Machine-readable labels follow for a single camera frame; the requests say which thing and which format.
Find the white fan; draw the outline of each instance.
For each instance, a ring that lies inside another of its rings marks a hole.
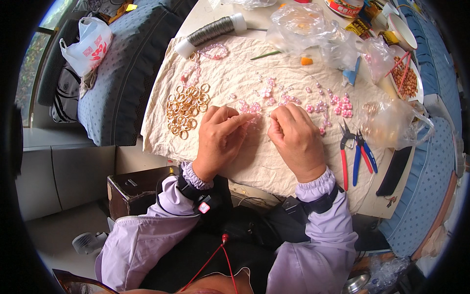
[[[103,247],[107,238],[108,234],[104,232],[98,232],[95,235],[90,232],[86,232],[76,237],[72,241],[72,245],[78,254],[90,254],[96,249]]]

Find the gray wire coil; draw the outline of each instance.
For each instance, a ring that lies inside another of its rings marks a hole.
[[[207,41],[215,39],[218,36],[234,31],[235,27],[229,16],[207,24],[188,36],[188,42],[197,47]]]

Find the red chopstick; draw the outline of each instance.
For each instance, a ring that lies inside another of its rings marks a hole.
[[[409,54],[410,54],[409,51],[406,52],[406,53],[403,55],[403,57],[400,58],[400,60],[395,63],[395,65],[392,67],[392,69],[388,71],[388,73],[385,75],[385,77],[387,77],[387,76],[393,71],[393,69],[394,69],[395,67],[397,67],[397,66],[400,64],[400,62],[401,62],[403,59],[405,59],[405,57],[407,57]]]
[[[403,73],[403,77],[401,78],[400,87],[398,88],[398,94],[400,94],[401,86],[403,85],[403,81],[405,80],[405,77],[407,76],[408,67],[409,67],[409,65],[410,65],[410,59],[411,59],[411,57],[408,56],[407,66],[405,67],[405,72]]]

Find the person's left hand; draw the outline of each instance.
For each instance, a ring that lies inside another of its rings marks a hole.
[[[199,149],[193,161],[198,178],[210,182],[238,154],[246,137],[248,121],[256,115],[239,114],[227,106],[211,106],[204,115],[199,128]]]

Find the blue handle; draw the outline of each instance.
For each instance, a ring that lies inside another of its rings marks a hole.
[[[377,163],[374,155],[372,154],[372,151],[370,150],[369,146],[367,146],[367,143],[364,142],[364,151],[367,153],[367,156],[370,159],[370,164],[372,165],[372,169],[374,170],[375,173],[378,172],[377,170]]]
[[[354,167],[352,169],[352,185],[355,187],[357,184],[357,174],[359,172],[360,162],[360,146],[356,145],[356,154],[354,155]]]

